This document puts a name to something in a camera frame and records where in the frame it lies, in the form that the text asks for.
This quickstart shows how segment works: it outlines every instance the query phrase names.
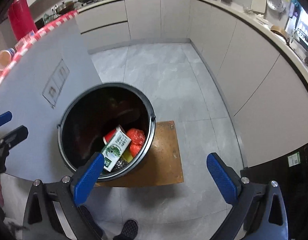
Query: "trash can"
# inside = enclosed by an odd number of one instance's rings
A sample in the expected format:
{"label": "trash can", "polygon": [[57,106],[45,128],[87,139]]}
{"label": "trash can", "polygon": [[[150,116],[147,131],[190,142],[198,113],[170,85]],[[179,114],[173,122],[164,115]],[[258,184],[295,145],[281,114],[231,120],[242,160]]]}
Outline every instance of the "trash can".
{"label": "trash can", "polygon": [[78,96],[65,111],[58,126],[58,145],[66,166],[75,172],[94,152],[105,146],[103,136],[121,125],[143,130],[144,145],[136,157],[119,171],[102,174],[98,182],[117,179],[140,163],[155,133],[155,115],[148,98],[124,83],[104,83]]}

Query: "white carton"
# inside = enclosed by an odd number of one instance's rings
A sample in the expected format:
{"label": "white carton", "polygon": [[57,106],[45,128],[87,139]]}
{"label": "white carton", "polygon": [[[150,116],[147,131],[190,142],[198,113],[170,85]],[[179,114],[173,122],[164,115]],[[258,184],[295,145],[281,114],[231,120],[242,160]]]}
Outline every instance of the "white carton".
{"label": "white carton", "polygon": [[105,146],[102,154],[104,156],[104,169],[111,171],[123,152],[130,144],[131,139],[121,130],[116,131],[113,138]]}

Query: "blue rubber pad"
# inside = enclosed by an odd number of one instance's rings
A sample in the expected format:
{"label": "blue rubber pad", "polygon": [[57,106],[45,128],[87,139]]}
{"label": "blue rubber pad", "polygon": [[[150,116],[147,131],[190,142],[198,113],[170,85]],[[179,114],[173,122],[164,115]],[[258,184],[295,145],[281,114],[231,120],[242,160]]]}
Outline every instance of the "blue rubber pad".
{"label": "blue rubber pad", "polygon": [[226,203],[234,205],[238,200],[237,188],[225,172],[225,168],[213,154],[207,156],[206,165]]}
{"label": "blue rubber pad", "polygon": [[0,115],[0,126],[12,120],[12,113],[10,111]]}
{"label": "blue rubber pad", "polygon": [[74,187],[73,200],[76,206],[87,200],[103,168],[104,156],[100,153]]}

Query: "pink bottle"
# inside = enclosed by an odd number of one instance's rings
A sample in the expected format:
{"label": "pink bottle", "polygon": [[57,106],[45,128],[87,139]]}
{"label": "pink bottle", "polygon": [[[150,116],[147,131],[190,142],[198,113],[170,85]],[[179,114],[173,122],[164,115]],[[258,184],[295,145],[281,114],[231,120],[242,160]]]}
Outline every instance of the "pink bottle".
{"label": "pink bottle", "polygon": [[14,0],[8,9],[8,18],[17,41],[32,30],[37,32],[27,0]]}

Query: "bolt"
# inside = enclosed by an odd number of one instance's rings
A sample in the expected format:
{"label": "bolt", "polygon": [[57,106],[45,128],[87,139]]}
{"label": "bolt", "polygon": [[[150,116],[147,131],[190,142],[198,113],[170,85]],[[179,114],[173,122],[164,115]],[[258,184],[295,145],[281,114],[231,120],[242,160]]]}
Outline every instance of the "bolt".
{"label": "bolt", "polygon": [[40,180],[39,179],[36,179],[34,182],[33,182],[33,185],[34,186],[38,186],[38,185],[40,185]]}
{"label": "bolt", "polygon": [[244,183],[244,184],[248,184],[248,183],[249,183],[249,178],[247,178],[247,177],[242,177],[242,178],[241,178],[241,182]]}
{"label": "bolt", "polygon": [[277,181],[272,180],[272,181],[271,181],[271,185],[272,185],[273,187],[277,187],[277,186],[278,186],[278,183],[277,183]]}
{"label": "bolt", "polygon": [[70,176],[64,176],[64,177],[62,178],[62,182],[63,182],[63,183],[68,183],[68,182],[70,182],[70,180],[71,180],[71,177],[70,177]]}

